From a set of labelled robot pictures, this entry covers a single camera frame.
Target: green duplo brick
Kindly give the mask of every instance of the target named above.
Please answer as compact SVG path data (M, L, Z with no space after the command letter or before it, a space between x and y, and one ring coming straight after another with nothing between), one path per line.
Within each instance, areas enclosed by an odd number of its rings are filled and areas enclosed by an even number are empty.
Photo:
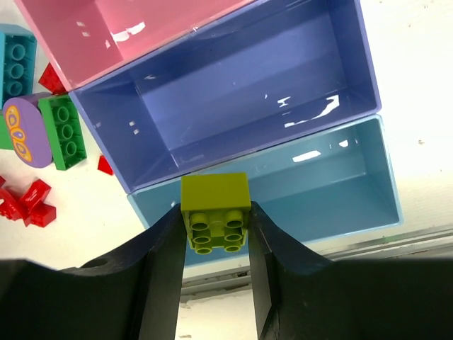
M13 142L9 137L9 130L6 126L6 121L4 116L0 113L0 149L4 150L13 150Z
M246 244L251 208L245 173L193 175L181 179L181 212L191 249L204 255Z
M70 97L42 98L39 108L57 169L67 170L86 159L79 114Z

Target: teal duplo brick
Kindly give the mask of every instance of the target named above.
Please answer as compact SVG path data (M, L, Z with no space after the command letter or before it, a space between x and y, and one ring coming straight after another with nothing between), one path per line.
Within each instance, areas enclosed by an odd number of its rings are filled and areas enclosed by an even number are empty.
M31 94L36 39L25 28L0 24L0 108L13 97Z

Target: purple storage bin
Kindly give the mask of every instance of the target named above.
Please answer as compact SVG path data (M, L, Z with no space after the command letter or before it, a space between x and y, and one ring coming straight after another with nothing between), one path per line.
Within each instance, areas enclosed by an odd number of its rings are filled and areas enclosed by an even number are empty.
M380 109L358 0L255 1L70 96L128 193Z

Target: plastic bin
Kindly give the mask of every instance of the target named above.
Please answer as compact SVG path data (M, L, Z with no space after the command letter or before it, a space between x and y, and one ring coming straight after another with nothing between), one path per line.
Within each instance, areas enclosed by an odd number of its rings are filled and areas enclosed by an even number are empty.
M380 109L353 0L254 2L70 95L128 193Z
M69 91L252 0L16 0Z
M397 225L401 208L379 116L213 166L199 174L246 171L251 199L301 242ZM148 228L180 200L180 179L129 195ZM247 254L188 248L186 265Z

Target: purple oval block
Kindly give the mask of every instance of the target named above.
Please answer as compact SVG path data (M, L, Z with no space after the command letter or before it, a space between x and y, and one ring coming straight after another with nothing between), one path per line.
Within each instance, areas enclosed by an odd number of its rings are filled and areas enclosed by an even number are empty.
M4 105L4 117L14 151L24 163L34 168L44 168L52 163L52 150L45 131L40 98L50 94L42 92L11 98Z

